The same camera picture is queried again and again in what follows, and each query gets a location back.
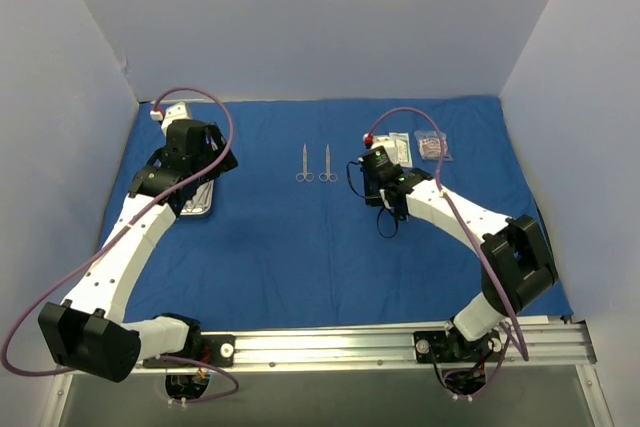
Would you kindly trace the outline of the blue surgical drape cloth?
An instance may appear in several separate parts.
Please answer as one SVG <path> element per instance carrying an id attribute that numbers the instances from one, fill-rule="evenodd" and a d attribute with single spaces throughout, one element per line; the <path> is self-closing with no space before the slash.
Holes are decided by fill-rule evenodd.
<path id="1" fill-rule="evenodd" d="M 180 219 L 154 249 L 125 318 L 185 315 L 210 331 L 441 321 L 480 290 L 462 243 L 417 219 L 395 223 L 360 198 L 355 159 L 369 129 L 440 129 L 443 184 L 491 211 L 537 215 L 493 96 L 196 103 L 233 136 L 211 214 Z M 298 183 L 307 144 L 312 182 Z M 334 183 L 319 181 L 325 147 Z"/>

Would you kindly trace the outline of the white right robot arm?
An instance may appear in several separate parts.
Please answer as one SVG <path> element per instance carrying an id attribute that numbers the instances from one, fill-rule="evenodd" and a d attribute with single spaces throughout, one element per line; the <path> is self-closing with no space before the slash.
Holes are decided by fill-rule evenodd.
<path id="1" fill-rule="evenodd" d="M 455 359 L 469 358 L 480 339 L 517 315 L 558 281 L 540 224 L 490 211 L 446 188 L 437 175 L 404 169 L 383 146 L 358 158 L 365 203 L 381 207 L 396 222 L 425 221 L 469 248 L 481 262 L 481 291 L 451 320 L 444 347 Z"/>

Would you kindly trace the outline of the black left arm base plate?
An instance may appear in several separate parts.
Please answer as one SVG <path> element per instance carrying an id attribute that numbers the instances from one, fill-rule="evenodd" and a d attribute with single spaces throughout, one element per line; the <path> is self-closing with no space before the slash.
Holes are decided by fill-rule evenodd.
<path id="1" fill-rule="evenodd" d="M 169 356 L 198 360 L 216 367 L 232 367 L 235 347 L 236 337 L 231 334 L 193 334 L 180 351 L 169 353 Z"/>

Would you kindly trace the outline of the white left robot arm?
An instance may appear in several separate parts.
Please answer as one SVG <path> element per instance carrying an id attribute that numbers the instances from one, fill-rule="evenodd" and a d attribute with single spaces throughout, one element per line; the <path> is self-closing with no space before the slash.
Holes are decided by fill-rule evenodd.
<path id="1" fill-rule="evenodd" d="M 201 357 L 198 321 L 178 314 L 127 323 L 126 306 L 157 244 L 198 188 L 237 167 L 214 123 L 175 120 L 134 176 L 105 252 L 59 303 L 46 303 L 38 325 L 54 362 L 120 382 L 135 365 L 167 355 L 179 366 Z"/>

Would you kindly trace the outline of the white sterile packet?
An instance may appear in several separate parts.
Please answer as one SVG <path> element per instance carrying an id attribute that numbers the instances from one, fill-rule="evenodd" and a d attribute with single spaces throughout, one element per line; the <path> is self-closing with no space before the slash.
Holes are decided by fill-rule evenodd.
<path id="1" fill-rule="evenodd" d="M 394 144 L 394 162 L 404 168 L 412 168 L 413 161 L 409 134 L 406 132 L 391 132 L 390 138 Z"/>

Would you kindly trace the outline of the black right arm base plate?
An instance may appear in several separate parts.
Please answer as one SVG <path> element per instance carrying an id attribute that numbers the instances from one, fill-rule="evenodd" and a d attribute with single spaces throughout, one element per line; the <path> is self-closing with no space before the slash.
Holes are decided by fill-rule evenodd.
<path id="1" fill-rule="evenodd" d="M 468 341 L 457 330 L 415 331 L 413 343 L 418 363 L 477 363 L 496 357 L 503 343 L 496 330 Z"/>

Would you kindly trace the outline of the metal surgical instrument tray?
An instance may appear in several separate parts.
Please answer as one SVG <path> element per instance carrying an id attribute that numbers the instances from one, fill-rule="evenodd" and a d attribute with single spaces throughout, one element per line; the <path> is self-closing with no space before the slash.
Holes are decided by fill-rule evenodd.
<path id="1" fill-rule="evenodd" d="M 204 218 L 211 214 L 213 206 L 215 181 L 202 184 L 194 196 L 183 206 L 180 216 L 188 218 Z"/>

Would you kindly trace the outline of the suture packets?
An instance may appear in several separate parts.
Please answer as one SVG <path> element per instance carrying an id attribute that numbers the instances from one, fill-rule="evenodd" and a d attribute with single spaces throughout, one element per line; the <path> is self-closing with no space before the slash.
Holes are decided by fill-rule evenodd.
<path id="1" fill-rule="evenodd" d="M 449 149 L 448 139 L 445 132 L 435 130 L 414 132 L 419 155 L 423 160 L 451 161 L 452 155 Z"/>

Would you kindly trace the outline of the steel surgical scissors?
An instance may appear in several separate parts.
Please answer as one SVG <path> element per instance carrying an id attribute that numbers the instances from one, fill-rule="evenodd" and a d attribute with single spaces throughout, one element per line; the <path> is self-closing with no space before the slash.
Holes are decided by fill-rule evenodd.
<path id="1" fill-rule="evenodd" d="M 308 163 L 308 149 L 307 144 L 304 143 L 301 151 L 301 171 L 295 176 L 298 183 L 312 182 L 314 180 L 314 174 L 309 170 Z"/>
<path id="2" fill-rule="evenodd" d="M 319 181 L 323 183 L 334 183 L 338 180 L 338 175 L 332 170 L 331 148 L 329 144 L 327 144 L 325 147 L 324 171 L 319 174 L 318 178 Z"/>

